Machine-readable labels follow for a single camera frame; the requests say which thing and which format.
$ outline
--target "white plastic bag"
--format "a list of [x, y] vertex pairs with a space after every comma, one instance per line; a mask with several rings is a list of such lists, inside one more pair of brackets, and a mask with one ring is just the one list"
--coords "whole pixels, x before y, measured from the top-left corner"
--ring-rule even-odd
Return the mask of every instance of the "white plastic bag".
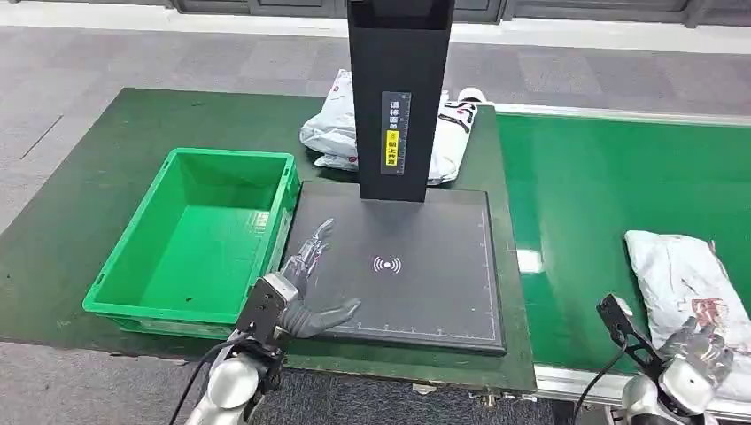
[[644, 296], [652, 343], [660, 347], [689, 316], [712, 323], [733, 350], [732, 371], [718, 390], [751, 399], [751, 321], [710, 243], [681, 235], [630, 230], [631, 268]]
[[[476, 115], [474, 104], [449, 102], [448, 95], [441, 96], [428, 184], [449, 182], [459, 175]], [[324, 154], [314, 162], [317, 166], [357, 171], [352, 73], [339, 70], [321, 112], [300, 129], [300, 142]]]

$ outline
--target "green mat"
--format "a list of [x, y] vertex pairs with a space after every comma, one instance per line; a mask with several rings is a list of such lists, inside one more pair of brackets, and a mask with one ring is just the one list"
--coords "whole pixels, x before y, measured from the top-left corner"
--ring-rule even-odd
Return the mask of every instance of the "green mat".
[[542, 273], [522, 276], [536, 363], [602, 367], [616, 346], [595, 306], [610, 291], [647, 331], [629, 229], [715, 241], [748, 309], [751, 127], [514, 114], [498, 123], [516, 247], [543, 260]]
[[[323, 99], [125, 89], [20, 216], [0, 235], [0, 337], [134, 355], [188, 356], [209, 342], [122, 332], [81, 301], [174, 147], [281, 151], [301, 180], [352, 182], [313, 166], [298, 140]], [[508, 354], [410, 345], [298, 340], [289, 365], [474, 388], [535, 390], [529, 332], [515, 273], [495, 111], [482, 107], [458, 181], [488, 192]]]

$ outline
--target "green plastic bin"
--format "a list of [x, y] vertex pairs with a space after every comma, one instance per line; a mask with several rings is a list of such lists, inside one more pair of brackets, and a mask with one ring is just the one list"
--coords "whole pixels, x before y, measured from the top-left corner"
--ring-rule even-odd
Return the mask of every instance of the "green plastic bin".
[[83, 309], [127, 331], [226, 338], [279, 267], [299, 189], [289, 154], [173, 150]]

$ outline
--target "black device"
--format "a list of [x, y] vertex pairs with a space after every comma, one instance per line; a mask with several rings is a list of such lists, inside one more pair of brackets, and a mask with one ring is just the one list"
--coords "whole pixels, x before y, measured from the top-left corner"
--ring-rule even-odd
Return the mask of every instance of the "black device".
[[304, 182], [290, 230], [294, 255], [333, 222], [307, 287], [311, 308], [362, 300], [321, 335], [505, 353], [487, 194], [431, 188], [417, 203], [360, 199], [358, 190]]
[[347, 2], [360, 196], [422, 202], [454, 0]]

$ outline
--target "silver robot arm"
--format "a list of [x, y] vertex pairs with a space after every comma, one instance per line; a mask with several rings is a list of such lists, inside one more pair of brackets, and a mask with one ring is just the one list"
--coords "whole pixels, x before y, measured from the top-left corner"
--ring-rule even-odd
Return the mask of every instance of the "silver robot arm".
[[357, 298], [324, 312], [311, 311], [305, 304], [307, 280], [326, 251], [332, 228], [332, 219], [322, 223], [280, 272], [256, 281], [228, 339], [236, 342], [217, 355], [206, 391], [187, 425], [246, 424], [264, 396], [279, 389], [287, 343], [315, 336], [357, 312]]
[[655, 349], [631, 322], [625, 302], [608, 295], [598, 305], [613, 341], [639, 365], [641, 374], [623, 388], [622, 409], [608, 412], [607, 422], [629, 425], [716, 424], [707, 407], [727, 378], [733, 353], [715, 327], [697, 331], [689, 318], [665, 344]]

